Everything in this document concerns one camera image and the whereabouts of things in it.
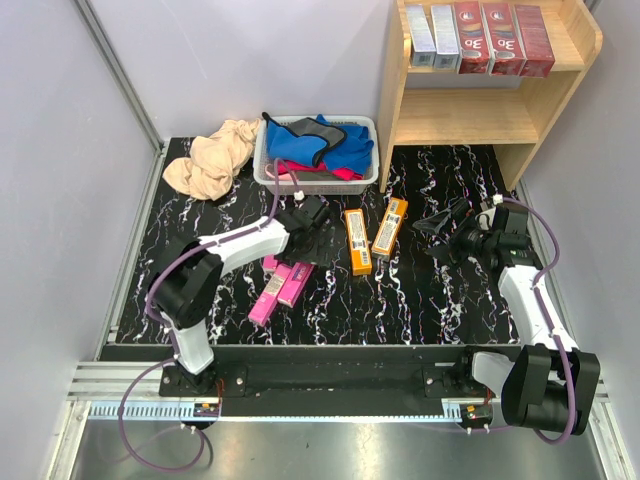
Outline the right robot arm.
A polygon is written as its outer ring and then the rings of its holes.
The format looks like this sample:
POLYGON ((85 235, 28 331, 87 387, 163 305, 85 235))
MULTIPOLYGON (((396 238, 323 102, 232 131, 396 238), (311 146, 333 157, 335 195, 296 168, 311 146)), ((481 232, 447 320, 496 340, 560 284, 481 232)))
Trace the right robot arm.
POLYGON ((495 394, 506 424, 533 430, 548 444, 584 432, 601 367, 596 355, 580 350, 556 312, 545 284, 559 259, 542 264, 528 223, 543 217, 502 195, 475 211, 467 200, 414 223, 414 229, 441 238, 428 253, 459 267, 475 259, 506 301, 521 350, 516 359, 494 349, 468 347, 445 374, 447 384, 466 396, 495 394))

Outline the silver toothpaste box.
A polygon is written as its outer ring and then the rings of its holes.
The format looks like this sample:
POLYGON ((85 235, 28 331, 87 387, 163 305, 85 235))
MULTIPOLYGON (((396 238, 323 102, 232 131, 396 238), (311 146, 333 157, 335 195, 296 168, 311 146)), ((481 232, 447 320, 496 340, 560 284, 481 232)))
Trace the silver toothpaste box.
POLYGON ((406 14, 412 42, 411 65, 432 67, 436 46, 425 10, 421 4, 410 4, 406 6, 406 14))
POLYGON ((434 68, 456 70, 460 60, 454 12, 451 5, 434 4, 430 7, 433 35, 436 46, 434 68))

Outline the pink toothpaste box small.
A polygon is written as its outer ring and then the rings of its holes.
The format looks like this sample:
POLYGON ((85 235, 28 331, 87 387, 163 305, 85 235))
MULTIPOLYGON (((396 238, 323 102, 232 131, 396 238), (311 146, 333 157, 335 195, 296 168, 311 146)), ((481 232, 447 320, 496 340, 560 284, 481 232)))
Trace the pink toothpaste box small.
POLYGON ((289 266, 280 264, 271 275, 264 290, 249 312, 248 318, 254 324, 263 327, 267 323, 278 303, 278 295, 290 272, 291 268, 289 266))

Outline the dark red toothpaste box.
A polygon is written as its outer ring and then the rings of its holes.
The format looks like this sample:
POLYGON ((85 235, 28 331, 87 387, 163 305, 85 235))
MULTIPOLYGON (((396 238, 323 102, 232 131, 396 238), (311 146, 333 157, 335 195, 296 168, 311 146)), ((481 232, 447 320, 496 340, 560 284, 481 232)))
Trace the dark red toothpaste box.
POLYGON ((539 6, 513 6, 525 61, 521 77, 546 78, 555 64, 555 56, 539 6))

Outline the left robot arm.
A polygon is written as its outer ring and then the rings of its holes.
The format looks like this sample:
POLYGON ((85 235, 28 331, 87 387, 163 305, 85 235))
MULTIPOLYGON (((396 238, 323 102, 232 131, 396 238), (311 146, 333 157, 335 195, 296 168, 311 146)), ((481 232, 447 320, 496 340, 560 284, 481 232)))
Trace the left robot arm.
POLYGON ((168 330, 181 384, 190 393, 203 396, 215 386, 205 317, 220 280, 267 256, 326 267, 333 237, 330 208, 310 196, 232 231, 171 240, 149 276, 144 313, 168 330))

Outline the red 3D toothpaste box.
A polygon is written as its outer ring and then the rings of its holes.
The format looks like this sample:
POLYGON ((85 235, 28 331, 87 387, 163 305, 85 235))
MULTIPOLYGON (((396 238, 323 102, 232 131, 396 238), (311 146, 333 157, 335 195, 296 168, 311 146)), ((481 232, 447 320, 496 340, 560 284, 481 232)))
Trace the red 3D toothpaste box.
POLYGON ((519 76, 525 57, 508 3, 481 4, 493 76, 519 76))
POLYGON ((490 52, 478 1, 453 5, 460 46, 459 74, 487 74, 490 52))

